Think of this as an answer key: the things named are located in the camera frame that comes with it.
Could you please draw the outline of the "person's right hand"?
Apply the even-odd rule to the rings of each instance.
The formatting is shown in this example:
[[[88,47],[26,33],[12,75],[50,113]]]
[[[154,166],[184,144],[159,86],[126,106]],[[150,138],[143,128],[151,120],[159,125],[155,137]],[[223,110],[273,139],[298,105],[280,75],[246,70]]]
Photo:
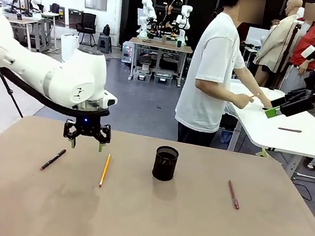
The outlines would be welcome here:
[[[248,105],[248,103],[253,103],[254,99],[253,97],[250,97],[246,94],[236,94],[233,104],[238,107],[239,109],[243,109]]]

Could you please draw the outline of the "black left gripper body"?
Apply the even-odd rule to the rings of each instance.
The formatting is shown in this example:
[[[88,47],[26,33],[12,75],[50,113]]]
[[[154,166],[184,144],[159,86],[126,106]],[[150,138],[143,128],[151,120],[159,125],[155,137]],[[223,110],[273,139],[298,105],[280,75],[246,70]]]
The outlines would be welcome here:
[[[101,121],[93,117],[76,117],[75,133],[77,135],[99,138],[101,133]]]

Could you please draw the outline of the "person's left hand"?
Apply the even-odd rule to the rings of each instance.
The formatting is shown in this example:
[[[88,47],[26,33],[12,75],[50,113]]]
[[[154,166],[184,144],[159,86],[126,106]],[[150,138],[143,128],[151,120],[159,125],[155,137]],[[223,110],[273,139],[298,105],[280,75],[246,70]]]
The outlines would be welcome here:
[[[266,108],[266,109],[272,108],[270,99],[268,99],[268,97],[266,97],[266,95],[264,93],[259,93],[256,96],[257,96],[257,98],[259,98],[259,100],[263,104],[264,108]]]

